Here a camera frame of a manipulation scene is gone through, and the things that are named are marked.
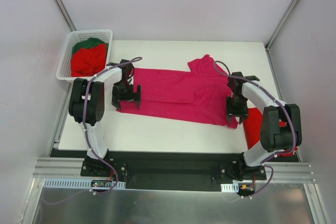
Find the pink t shirt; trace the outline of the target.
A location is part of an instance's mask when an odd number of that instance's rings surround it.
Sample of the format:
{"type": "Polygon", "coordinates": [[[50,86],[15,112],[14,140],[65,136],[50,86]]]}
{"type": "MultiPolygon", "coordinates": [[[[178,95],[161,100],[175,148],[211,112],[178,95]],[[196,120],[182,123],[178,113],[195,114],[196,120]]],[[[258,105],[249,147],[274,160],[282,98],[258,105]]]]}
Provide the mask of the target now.
{"type": "Polygon", "coordinates": [[[134,85],[141,86],[141,105],[121,102],[121,113],[238,127],[228,122],[228,74],[210,55],[188,62],[189,71],[136,68],[134,85]]]}

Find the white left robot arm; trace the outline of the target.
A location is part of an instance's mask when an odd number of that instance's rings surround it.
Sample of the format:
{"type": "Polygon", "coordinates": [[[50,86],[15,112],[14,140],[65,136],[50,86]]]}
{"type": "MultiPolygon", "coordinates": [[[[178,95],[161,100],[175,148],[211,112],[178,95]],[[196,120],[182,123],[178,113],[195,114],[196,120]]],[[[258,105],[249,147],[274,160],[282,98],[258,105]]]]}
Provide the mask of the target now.
{"type": "Polygon", "coordinates": [[[120,63],[109,63],[102,71],[89,79],[76,78],[72,85],[69,101],[69,114],[77,122],[83,132],[87,156],[96,159],[93,170],[99,176],[111,171],[111,163],[105,160],[108,148],[104,140],[104,130],[100,121],[105,111],[105,91],[112,89],[111,104],[121,110],[121,102],[135,102],[137,108],[141,104],[141,86],[131,83],[135,75],[134,63],[142,57],[132,60],[121,60],[120,63]]]}

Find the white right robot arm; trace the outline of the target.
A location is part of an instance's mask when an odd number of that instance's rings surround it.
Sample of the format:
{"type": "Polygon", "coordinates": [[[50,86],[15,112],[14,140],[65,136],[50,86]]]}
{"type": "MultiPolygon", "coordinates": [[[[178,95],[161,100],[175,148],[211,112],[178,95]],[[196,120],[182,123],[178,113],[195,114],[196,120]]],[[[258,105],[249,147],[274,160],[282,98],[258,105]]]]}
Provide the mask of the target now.
{"type": "Polygon", "coordinates": [[[275,98],[256,76],[244,77],[241,72],[228,76],[232,94],[226,99],[228,122],[248,118],[247,102],[250,101],[262,114],[259,141],[242,154],[242,163],[236,166],[236,174],[248,179],[260,166],[272,157],[292,153],[302,142],[300,109],[275,98]]]}

